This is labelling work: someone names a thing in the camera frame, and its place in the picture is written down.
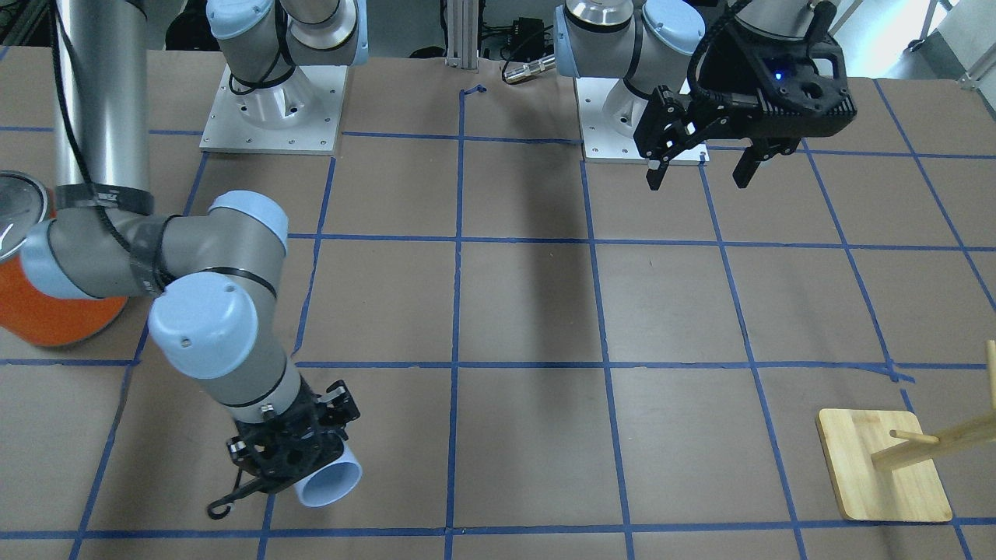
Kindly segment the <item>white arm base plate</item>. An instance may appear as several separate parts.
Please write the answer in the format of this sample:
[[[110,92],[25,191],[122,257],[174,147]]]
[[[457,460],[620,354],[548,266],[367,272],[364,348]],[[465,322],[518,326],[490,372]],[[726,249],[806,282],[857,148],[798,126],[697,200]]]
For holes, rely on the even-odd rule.
[[[622,79],[577,78],[575,90],[584,159],[647,164],[633,139],[647,100],[633,95]]]
[[[296,68],[288,81],[243,95],[224,68],[204,124],[203,152],[331,156],[337,149],[349,69]]]

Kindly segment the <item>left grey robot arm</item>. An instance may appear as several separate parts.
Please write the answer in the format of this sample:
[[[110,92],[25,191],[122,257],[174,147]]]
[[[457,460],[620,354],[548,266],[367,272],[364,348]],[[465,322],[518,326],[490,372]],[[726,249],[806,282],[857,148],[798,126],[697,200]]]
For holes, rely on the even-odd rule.
[[[557,71],[615,79],[609,114],[661,188],[672,160],[711,139],[747,139],[733,171],[747,187],[772,157],[836,135],[857,116],[835,1],[722,1],[712,22],[686,1],[566,1]]]

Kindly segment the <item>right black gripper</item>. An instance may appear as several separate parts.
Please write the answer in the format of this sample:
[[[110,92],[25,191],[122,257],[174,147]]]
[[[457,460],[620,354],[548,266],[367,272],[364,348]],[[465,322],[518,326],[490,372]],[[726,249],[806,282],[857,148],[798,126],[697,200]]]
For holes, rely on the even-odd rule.
[[[301,393],[280,415],[264,412],[264,421],[236,421],[237,436],[227,442],[229,457],[253,478],[233,487],[231,495],[275,494],[295,485],[342,455],[345,426],[360,417],[344,380],[336,380],[319,397]]]

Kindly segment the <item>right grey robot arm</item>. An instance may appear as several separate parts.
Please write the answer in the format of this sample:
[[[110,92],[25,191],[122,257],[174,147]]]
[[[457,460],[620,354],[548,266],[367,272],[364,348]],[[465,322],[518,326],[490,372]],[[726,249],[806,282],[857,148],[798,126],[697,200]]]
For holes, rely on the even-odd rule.
[[[291,487],[330,506],[362,465],[346,442],[358,405],[342,380],[313,391],[272,323],[289,220],[253,191],[229,191],[204,216],[156,214],[149,190],[146,22],[142,1],[52,1],[54,218],[33,226],[21,262],[47,296],[150,296],[150,337],[178,372],[223,405],[227,449],[246,485],[209,506]]]

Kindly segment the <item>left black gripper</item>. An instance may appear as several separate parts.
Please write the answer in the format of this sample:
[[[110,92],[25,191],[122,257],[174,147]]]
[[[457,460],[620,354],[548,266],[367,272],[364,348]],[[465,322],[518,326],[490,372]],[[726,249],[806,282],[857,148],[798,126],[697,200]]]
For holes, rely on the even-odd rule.
[[[734,184],[747,188],[762,163],[793,155],[801,138],[833,137],[857,116],[842,47],[822,27],[789,40],[708,30],[687,75],[686,95],[652,93],[634,132],[652,191],[673,164],[701,164],[698,143],[709,139],[749,139],[734,167]]]

